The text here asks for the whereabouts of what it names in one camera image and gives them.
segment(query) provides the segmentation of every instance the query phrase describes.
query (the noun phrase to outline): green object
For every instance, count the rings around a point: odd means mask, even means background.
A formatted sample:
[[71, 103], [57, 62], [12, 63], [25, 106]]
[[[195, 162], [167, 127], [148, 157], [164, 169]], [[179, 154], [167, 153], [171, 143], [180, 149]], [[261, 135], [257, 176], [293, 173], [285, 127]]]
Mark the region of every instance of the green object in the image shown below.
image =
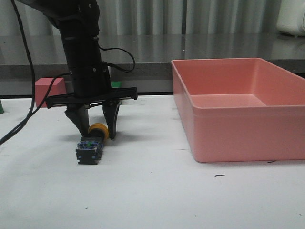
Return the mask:
[[3, 114], [3, 113], [4, 113], [4, 110], [3, 110], [2, 103], [1, 103], [1, 100], [0, 100], [0, 114]]
[[117, 87], [121, 87], [121, 82], [120, 81], [112, 81], [111, 82], [111, 87], [117, 88]]

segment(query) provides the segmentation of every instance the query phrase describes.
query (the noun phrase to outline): pink block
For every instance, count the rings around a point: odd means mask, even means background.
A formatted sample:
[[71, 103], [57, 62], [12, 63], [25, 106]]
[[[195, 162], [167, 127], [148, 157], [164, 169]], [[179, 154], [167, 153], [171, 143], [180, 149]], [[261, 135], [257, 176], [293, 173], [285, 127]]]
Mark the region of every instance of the pink block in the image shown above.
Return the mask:
[[[35, 82], [36, 106], [38, 106], [42, 102], [42, 100], [51, 84], [52, 79], [53, 78], [40, 78], [39, 80], [37, 80]], [[64, 78], [56, 79], [50, 90], [49, 96], [65, 94], [65, 93], [66, 93], [66, 86], [65, 86]]]
[[195, 160], [305, 159], [305, 79], [258, 58], [172, 64]]

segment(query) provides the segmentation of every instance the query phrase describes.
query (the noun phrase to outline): yellow object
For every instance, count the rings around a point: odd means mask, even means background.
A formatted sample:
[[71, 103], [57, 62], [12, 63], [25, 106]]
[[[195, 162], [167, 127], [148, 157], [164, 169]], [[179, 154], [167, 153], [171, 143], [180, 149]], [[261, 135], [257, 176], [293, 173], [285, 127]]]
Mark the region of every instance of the yellow object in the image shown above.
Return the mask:
[[92, 125], [89, 127], [89, 133], [90, 133], [90, 131], [93, 130], [93, 129], [100, 129], [100, 130], [102, 130], [102, 131], [105, 133], [105, 139], [104, 139], [104, 141], [107, 140], [107, 139], [109, 138], [109, 131], [108, 131], [108, 128], [107, 128], [104, 124], [102, 124], [102, 123], [94, 123], [94, 124], [92, 124]]

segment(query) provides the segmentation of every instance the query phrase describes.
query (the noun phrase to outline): white table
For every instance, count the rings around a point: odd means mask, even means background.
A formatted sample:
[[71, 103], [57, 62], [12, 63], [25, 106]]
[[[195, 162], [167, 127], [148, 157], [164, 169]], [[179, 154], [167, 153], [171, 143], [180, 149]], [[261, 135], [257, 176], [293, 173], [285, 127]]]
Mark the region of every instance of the white table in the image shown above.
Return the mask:
[[[1, 136], [30, 101], [2, 104]], [[0, 146], [1, 229], [305, 228], [305, 161], [198, 163], [173, 96], [124, 101], [97, 166], [77, 164], [64, 110], [41, 109]], [[90, 118], [105, 123], [101, 107]]]

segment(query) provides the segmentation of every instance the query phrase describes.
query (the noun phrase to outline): gray countertop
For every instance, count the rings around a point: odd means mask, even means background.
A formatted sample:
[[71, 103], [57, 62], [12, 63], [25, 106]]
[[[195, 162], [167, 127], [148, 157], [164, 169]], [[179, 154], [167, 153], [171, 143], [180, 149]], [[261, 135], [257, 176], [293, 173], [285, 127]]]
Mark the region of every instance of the gray countertop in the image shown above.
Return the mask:
[[[67, 71], [60, 36], [27, 38], [36, 78]], [[132, 73], [112, 70], [112, 79], [140, 92], [171, 91], [171, 60], [259, 57], [297, 74], [305, 73], [305, 38], [278, 33], [100, 36], [105, 48], [120, 47], [137, 62]], [[122, 51], [102, 51], [102, 59], [128, 68], [131, 58]], [[0, 36], [0, 96], [29, 94], [30, 69], [19, 36]]]

